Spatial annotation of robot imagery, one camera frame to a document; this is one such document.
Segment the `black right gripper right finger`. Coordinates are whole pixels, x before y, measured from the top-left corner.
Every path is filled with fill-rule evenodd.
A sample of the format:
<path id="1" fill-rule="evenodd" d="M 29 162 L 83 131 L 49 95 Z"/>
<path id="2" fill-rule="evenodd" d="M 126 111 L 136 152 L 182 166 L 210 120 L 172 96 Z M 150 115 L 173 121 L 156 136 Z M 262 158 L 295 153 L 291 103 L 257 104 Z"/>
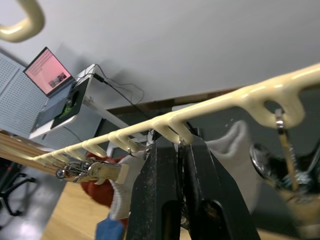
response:
<path id="1" fill-rule="evenodd" d="M 198 136 L 184 149 L 183 172 L 191 239 L 260 239 L 236 181 Z"/>

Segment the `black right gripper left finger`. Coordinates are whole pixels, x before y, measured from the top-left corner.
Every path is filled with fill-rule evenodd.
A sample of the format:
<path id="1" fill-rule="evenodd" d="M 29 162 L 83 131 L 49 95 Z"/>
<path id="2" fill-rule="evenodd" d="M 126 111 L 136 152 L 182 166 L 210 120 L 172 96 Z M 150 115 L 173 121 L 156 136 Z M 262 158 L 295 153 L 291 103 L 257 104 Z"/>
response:
<path id="1" fill-rule="evenodd" d="M 157 139 L 133 185 L 126 239 L 178 240 L 181 214 L 175 146 Z"/>

